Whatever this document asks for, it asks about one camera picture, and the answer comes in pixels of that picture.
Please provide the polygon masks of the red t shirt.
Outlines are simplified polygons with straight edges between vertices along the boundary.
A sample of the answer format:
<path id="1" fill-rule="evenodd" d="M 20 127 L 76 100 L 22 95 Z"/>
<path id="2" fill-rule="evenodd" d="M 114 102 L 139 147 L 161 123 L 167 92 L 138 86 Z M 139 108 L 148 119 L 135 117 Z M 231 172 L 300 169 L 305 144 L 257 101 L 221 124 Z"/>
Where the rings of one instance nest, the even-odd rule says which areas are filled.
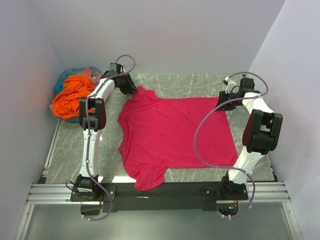
<path id="1" fill-rule="evenodd" d="M 217 97 L 161 98 L 139 86 L 118 116 L 123 131 L 119 153 L 138 191 L 165 180 L 169 168 L 233 166 L 238 154 Z"/>

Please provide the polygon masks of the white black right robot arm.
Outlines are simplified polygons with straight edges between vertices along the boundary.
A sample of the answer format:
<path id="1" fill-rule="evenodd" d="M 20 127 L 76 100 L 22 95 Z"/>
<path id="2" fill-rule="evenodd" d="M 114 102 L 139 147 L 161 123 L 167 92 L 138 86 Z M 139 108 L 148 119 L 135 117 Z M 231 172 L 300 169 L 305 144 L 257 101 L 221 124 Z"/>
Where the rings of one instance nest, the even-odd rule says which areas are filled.
<path id="1" fill-rule="evenodd" d="M 276 113 L 265 103 L 260 91 L 255 90 L 252 78 L 243 77 L 239 85 L 226 77 L 226 88 L 219 93 L 217 105 L 219 111 L 232 111 L 237 106 L 244 106 L 249 119 L 242 135 L 243 148 L 235 164 L 221 180 L 219 193 L 225 200 L 247 198 L 246 183 L 252 170 L 269 152 L 277 147 L 283 115 Z"/>

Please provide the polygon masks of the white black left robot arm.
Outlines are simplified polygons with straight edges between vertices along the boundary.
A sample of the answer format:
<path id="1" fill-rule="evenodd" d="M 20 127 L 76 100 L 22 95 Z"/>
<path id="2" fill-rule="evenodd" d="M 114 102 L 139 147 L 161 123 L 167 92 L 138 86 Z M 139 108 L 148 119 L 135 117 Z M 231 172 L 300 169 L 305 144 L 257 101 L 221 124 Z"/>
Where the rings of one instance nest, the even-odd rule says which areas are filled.
<path id="1" fill-rule="evenodd" d="M 79 125 L 83 133 L 83 153 L 81 168 L 75 182 L 66 181 L 65 186 L 71 190 L 71 201 L 113 201 L 114 190 L 108 191 L 99 183 L 98 149 L 100 136 L 107 125 L 105 101 L 116 89 L 124 95 L 138 91 L 129 71 L 122 64 L 111 63 L 109 70 L 102 76 L 97 87 L 88 96 L 79 100 Z"/>

